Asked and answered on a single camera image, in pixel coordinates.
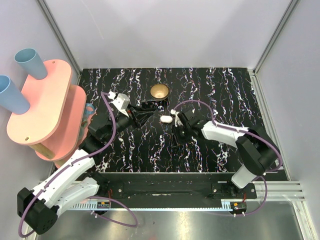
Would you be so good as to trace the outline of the white earbud charging case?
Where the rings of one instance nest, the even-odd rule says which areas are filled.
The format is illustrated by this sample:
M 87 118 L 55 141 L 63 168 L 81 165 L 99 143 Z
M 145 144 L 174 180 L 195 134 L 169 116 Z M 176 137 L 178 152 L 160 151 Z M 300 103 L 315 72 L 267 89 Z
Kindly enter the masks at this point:
M 173 118 L 170 115 L 162 115 L 160 121 L 165 124 L 170 124 L 173 122 Z

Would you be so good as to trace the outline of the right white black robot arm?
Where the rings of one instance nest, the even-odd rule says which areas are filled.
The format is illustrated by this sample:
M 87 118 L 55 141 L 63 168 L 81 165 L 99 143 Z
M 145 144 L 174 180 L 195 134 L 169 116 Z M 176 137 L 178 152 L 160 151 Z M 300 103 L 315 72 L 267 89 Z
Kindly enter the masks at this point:
M 188 143 L 193 139 L 217 141 L 238 150 L 242 166 L 227 185 L 228 195 L 239 198 L 245 187 L 256 177 L 262 176 L 277 160 L 281 160 L 278 147 L 261 126 L 235 127 L 197 117 L 192 110 L 170 111 L 175 140 Z

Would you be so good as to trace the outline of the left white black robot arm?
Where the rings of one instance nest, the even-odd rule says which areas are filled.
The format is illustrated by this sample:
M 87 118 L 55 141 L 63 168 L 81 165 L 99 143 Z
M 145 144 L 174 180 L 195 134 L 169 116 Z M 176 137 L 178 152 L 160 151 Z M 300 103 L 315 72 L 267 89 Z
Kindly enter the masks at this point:
M 93 119 L 86 138 L 66 163 L 33 189 L 24 187 L 18 192 L 18 235 L 27 238 L 33 233 L 44 234 L 74 204 L 93 196 L 103 198 L 108 193 L 108 182 L 97 173 L 89 174 L 75 186 L 71 183 L 95 165 L 116 134 L 131 126 L 141 128 L 156 109 L 154 102 L 146 101 L 139 106 L 119 107 L 117 116 L 110 111 L 110 120 Z

